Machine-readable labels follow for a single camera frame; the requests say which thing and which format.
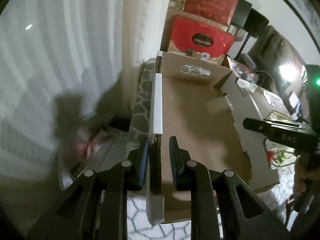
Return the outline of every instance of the cardboard box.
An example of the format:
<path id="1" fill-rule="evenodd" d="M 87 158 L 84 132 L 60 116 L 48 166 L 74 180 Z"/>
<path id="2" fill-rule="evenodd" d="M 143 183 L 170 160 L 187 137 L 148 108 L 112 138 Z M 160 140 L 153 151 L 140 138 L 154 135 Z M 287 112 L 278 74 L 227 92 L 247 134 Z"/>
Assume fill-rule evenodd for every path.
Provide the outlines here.
<path id="1" fill-rule="evenodd" d="M 147 182 L 147 216 L 152 225 L 191 219 L 190 192 L 177 192 L 172 182 L 170 136 L 177 137 L 179 146 L 192 159 L 214 171 L 232 169 L 254 190 L 264 191 L 279 182 L 277 170 L 268 168 L 264 136 L 243 129 L 241 121 L 235 122 L 244 116 L 261 118 L 253 97 L 263 100 L 260 93 L 250 97 L 242 94 L 238 77 L 228 68 L 230 60 L 216 66 L 160 52 L 157 62 L 151 99 L 152 150 Z M 235 93 L 228 90 L 225 97 L 221 90 L 226 87 Z M 255 153 L 253 169 L 244 148 Z"/>
<path id="2" fill-rule="evenodd" d="M 161 40 L 161 45 L 160 45 L 160 50 L 161 51 L 168 51 L 169 42 L 170 42 L 170 38 L 171 38 L 171 33 L 172 33 L 172 29 L 173 29 L 173 22 L 174 22 L 174 19 L 175 19 L 176 15 L 180 15 L 182 17 L 185 17 L 185 18 L 188 18 L 188 19 L 192 19 L 192 20 L 195 20 L 195 21 L 203 22 L 203 23 L 208 24 L 210 26 L 217 27 L 217 28 L 219 28 L 219 29 L 221 29 L 223 31 L 227 31 L 227 29 L 228 29 L 228 27 L 225 26 L 225 25 L 216 23 L 214 21 L 208 20 L 208 19 L 203 18 L 203 17 L 199 17 L 198 15 L 186 13 L 186 12 L 184 12 L 182 10 L 176 10 L 175 8 L 171 8 L 170 7 L 170 8 L 168 8 L 167 15 L 165 17 L 164 29 L 163 29 L 162 40 Z"/>
<path id="3" fill-rule="evenodd" d="M 238 2 L 239 0 L 186 0 L 184 10 L 191 14 L 200 14 L 207 19 L 229 26 Z M 250 3 L 245 2 L 244 4 L 249 6 L 246 6 L 247 10 L 245 12 L 240 12 L 240 14 L 244 14 L 243 25 L 251 8 Z"/>
<path id="4" fill-rule="evenodd" d="M 168 52 L 201 58 L 220 65 L 234 40 L 229 33 L 217 27 L 176 16 Z"/>

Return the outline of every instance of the cardboard panel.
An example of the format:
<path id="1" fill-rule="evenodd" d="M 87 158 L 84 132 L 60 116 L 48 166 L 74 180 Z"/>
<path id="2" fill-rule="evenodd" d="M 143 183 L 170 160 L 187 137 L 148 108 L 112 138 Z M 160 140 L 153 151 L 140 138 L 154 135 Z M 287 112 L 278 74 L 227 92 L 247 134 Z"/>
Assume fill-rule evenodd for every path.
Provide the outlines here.
<path id="1" fill-rule="evenodd" d="M 231 110 L 221 92 L 209 84 L 164 76 L 163 73 L 161 176 L 167 212 L 190 209 L 190 193 L 176 192 L 173 186 L 169 157 L 170 136 L 177 137 L 179 146 L 188 150 L 192 159 L 214 171 L 232 169 L 246 183 L 250 179 L 250 165 L 235 130 Z"/>
<path id="2" fill-rule="evenodd" d="M 151 225 L 156 226 L 164 222 L 164 196 L 155 196 L 150 193 L 150 164 L 147 170 L 147 218 Z"/>
<path id="3" fill-rule="evenodd" d="M 172 78 L 182 81 L 195 82 L 201 84 L 210 84 L 211 86 L 220 88 L 223 82 L 228 78 L 231 70 L 228 59 L 223 63 L 224 66 L 213 65 L 203 60 L 192 57 L 180 56 L 170 52 L 163 52 L 161 73 L 163 77 Z M 210 71 L 210 76 L 202 77 L 184 73 L 182 68 L 184 65 L 195 66 Z"/>

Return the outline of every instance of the plastic bag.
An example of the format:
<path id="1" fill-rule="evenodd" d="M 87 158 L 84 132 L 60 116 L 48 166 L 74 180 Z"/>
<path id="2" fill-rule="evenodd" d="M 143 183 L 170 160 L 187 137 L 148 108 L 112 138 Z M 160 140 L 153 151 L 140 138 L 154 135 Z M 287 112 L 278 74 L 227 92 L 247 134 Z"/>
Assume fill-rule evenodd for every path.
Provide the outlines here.
<path id="1" fill-rule="evenodd" d="M 105 128 L 105 124 L 92 113 L 69 131 L 59 151 L 60 189 L 67 189 L 86 169 L 99 170 L 106 154 L 121 134 L 120 130 Z"/>
<path id="2" fill-rule="evenodd" d="M 269 161 L 270 169 L 284 168 L 295 163 L 297 157 L 294 155 L 294 149 L 271 142 L 265 142 L 267 150 L 267 158 Z"/>

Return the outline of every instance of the black speaker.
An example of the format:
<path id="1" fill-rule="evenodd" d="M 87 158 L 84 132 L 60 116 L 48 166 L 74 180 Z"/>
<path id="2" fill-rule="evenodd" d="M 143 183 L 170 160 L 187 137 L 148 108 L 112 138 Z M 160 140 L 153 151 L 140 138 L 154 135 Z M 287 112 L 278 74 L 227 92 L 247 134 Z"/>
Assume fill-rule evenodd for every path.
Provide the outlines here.
<path id="1" fill-rule="evenodd" d="M 269 20 L 261 13 L 251 8 L 243 29 L 254 38 L 259 38 L 267 28 Z"/>
<path id="2" fill-rule="evenodd" d="M 249 17 L 252 4 L 246 0 L 239 0 L 233 13 L 231 25 L 242 29 Z"/>

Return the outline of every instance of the white wall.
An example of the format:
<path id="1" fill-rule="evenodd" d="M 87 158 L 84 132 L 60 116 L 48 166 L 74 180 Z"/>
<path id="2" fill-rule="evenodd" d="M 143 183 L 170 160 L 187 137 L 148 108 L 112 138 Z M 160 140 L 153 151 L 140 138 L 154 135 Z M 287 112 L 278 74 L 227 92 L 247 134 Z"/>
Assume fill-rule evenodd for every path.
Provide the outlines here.
<path id="1" fill-rule="evenodd" d="M 298 17 L 283 0 L 247 1 L 252 3 L 252 7 L 267 17 L 269 24 L 289 40 L 306 64 L 320 65 L 320 54 L 313 40 Z M 255 41 L 255 38 L 250 38 L 244 47 L 244 52 L 248 52 Z M 241 42 L 236 42 L 232 46 L 229 51 L 231 57 L 235 57 L 241 44 Z"/>

